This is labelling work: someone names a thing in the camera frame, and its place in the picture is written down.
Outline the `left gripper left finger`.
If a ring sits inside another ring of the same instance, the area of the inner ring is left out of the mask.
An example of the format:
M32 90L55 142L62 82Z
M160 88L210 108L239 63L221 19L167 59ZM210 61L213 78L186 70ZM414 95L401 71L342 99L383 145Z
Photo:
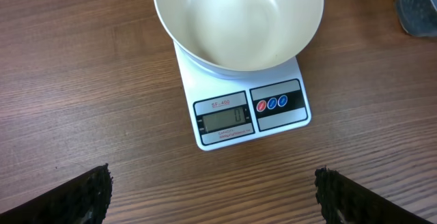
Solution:
M113 178L101 165L1 213L2 223L102 223L111 203Z

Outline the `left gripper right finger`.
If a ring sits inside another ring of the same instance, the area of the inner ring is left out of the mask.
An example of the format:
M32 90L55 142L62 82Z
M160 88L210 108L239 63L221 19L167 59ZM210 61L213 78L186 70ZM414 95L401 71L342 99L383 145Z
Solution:
M326 167L315 170L315 187L327 224L431 224Z

